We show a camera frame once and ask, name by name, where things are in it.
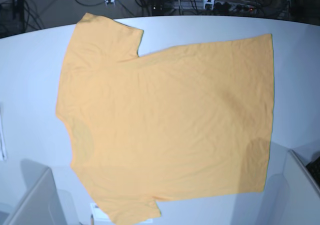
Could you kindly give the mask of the yellow orange T-shirt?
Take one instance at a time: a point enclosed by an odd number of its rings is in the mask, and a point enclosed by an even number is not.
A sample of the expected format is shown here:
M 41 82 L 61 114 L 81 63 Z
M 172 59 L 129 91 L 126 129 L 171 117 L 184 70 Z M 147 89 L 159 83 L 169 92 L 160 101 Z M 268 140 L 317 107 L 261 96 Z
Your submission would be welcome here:
M 158 201 L 262 192 L 274 109 L 270 34 L 138 56 L 143 31 L 86 13 L 61 68 L 56 116 L 71 168 L 117 225 Z

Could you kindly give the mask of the white power strip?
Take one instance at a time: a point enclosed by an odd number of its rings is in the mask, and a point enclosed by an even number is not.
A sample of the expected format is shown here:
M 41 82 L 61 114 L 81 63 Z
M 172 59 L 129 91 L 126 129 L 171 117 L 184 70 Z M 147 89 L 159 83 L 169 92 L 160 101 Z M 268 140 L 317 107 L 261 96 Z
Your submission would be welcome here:
M 174 0 L 169 3 L 171 7 L 182 11 L 192 11 L 193 13 L 249 13 L 253 14 L 259 8 L 256 3 L 239 3 L 233 1 L 218 0 L 211 2 L 203 2 L 200 0 Z

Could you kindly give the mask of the white label plate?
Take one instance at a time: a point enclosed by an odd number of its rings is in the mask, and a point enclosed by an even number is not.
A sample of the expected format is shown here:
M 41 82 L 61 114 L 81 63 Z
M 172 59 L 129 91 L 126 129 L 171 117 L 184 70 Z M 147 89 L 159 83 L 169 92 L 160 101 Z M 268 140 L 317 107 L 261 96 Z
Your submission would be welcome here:
M 96 203 L 90 203 L 91 214 L 93 215 L 94 225 L 113 225 L 109 216 L 104 213 Z

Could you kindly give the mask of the pencil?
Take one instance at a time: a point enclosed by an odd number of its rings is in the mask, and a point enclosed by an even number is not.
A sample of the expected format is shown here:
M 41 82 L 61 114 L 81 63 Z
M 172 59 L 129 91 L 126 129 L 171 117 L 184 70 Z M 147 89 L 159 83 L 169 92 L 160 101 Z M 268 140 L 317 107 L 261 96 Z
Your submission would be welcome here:
M 94 217 L 93 217 L 93 215 L 91 215 L 91 217 L 90 217 L 90 225 L 94 225 L 94 224 L 95 224 Z

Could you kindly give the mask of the grey partition panel left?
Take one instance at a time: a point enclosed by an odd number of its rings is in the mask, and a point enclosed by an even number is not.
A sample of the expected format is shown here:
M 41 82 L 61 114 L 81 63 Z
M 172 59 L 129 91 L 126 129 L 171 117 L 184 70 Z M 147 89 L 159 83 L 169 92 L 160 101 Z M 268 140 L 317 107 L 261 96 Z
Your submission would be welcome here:
M 66 225 L 51 168 L 46 167 L 13 209 L 0 205 L 2 225 Z

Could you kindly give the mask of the grey partition panel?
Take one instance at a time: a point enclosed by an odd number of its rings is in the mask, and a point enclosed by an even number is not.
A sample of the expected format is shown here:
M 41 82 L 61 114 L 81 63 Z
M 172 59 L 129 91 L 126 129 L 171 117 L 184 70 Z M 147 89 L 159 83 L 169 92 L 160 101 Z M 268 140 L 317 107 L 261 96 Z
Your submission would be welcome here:
M 51 168 L 46 167 L 13 209 L 0 205 L 2 225 L 66 225 Z
M 292 150 L 286 156 L 283 176 L 288 183 L 289 196 L 280 224 L 318 225 L 320 188 Z

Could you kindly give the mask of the grey partition panel right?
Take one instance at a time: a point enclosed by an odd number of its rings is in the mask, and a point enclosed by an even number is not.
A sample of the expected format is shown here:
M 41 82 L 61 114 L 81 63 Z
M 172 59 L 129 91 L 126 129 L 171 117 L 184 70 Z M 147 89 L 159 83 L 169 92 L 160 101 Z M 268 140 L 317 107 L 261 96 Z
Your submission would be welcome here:
M 320 188 L 292 150 L 286 156 L 283 176 L 288 183 L 289 196 L 280 224 L 318 225 Z

